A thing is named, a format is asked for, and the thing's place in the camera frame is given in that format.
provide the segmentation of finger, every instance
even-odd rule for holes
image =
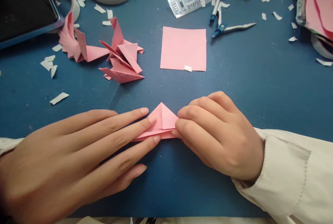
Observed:
[[[91,110],[55,122],[38,131],[47,131],[49,135],[68,135],[116,115],[118,113],[111,110]]]
[[[83,202],[87,202],[101,189],[113,183],[123,173],[129,170],[142,157],[151,151],[161,140],[161,136],[149,137],[133,147],[121,152],[107,162],[103,163],[96,170],[82,178],[75,186],[75,193],[81,195]]]
[[[113,183],[108,185],[105,189],[103,189],[101,192],[99,192],[97,195],[95,195],[92,199],[90,199],[87,202],[87,204],[93,203],[104,197],[114,195],[115,193],[125,190],[132,183],[132,181],[135,178],[142,175],[146,169],[147,169],[146,165],[143,165],[143,164],[134,165],[128,171],[123,173]]]
[[[183,143],[194,153],[196,154],[200,160],[208,167],[213,168],[213,166],[211,165],[211,163],[206,159],[206,157],[203,156],[203,154],[200,153],[199,150],[197,150],[196,147],[193,146],[192,143],[190,143],[187,139],[182,139]]]
[[[148,108],[136,109],[130,112],[126,112],[120,115],[116,115],[110,118],[106,118],[103,121],[95,123],[82,129],[76,133],[70,134],[67,138],[69,140],[77,140],[72,143],[74,151],[80,150],[89,144],[102,139],[130,124],[131,122],[147,115]]]
[[[223,122],[228,122],[229,119],[229,112],[226,111],[221,105],[217,102],[211,100],[208,97],[201,97],[193,100],[190,102],[189,105],[197,105],[201,108],[207,110],[208,112],[212,113],[214,116],[219,118]]]
[[[222,136],[221,130],[226,125],[212,113],[197,105],[188,105],[181,108],[178,111],[178,117],[194,121],[218,141],[220,141],[219,139]]]
[[[213,167],[224,153],[223,146],[194,121],[178,119],[176,129],[187,139]]]
[[[233,101],[228,97],[224,92],[214,92],[207,96],[211,100],[217,102],[219,105],[221,105],[226,111],[228,112],[237,112],[238,109],[236,105],[233,103]]]
[[[86,169],[102,162],[117,150],[131,142],[142,132],[156,122],[155,117],[147,117],[137,123],[131,124],[115,133],[112,133],[97,142],[76,152],[77,160],[82,162]]]

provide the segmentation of pink paper stack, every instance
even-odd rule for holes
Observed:
[[[110,51],[108,60],[111,61],[113,67],[99,69],[105,73],[106,79],[114,79],[120,84],[144,78],[140,75],[142,69],[137,63],[137,53],[142,54],[144,49],[137,43],[132,44],[124,39],[116,17],[110,19],[110,22],[114,29],[112,46],[104,41],[100,42]]]
[[[333,0],[306,0],[305,15],[306,27],[333,47]]]

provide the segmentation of white jacket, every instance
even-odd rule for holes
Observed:
[[[262,172],[248,187],[232,178],[246,199],[272,218],[159,218],[156,224],[333,223],[333,143],[282,130],[256,129],[265,142]],[[129,224],[129,218],[64,219],[57,224]]]

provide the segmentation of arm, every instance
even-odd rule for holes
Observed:
[[[223,92],[178,112],[174,135],[278,223],[331,223],[333,143],[255,130]]]

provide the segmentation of cuff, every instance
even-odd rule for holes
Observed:
[[[311,152],[256,129],[265,141],[265,157],[255,184],[232,178],[237,190],[271,215],[290,215],[301,201]]]

